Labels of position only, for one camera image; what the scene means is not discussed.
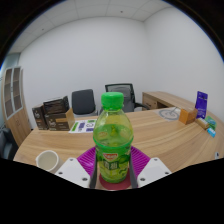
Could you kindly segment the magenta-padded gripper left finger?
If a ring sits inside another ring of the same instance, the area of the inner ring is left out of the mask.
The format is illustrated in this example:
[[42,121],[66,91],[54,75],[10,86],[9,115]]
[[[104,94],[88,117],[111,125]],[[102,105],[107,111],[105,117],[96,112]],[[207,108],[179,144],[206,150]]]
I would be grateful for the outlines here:
[[97,158],[94,147],[78,158],[68,158],[56,175],[84,188],[94,189],[97,182]]

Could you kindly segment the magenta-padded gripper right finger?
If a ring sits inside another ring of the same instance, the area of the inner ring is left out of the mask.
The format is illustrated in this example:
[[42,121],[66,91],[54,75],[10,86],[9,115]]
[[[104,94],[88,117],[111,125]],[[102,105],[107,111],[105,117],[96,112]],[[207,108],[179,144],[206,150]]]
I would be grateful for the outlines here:
[[129,169],[133,188],[146,186],[171,174],[158,157],[150,158],[135,147],[131,147]]

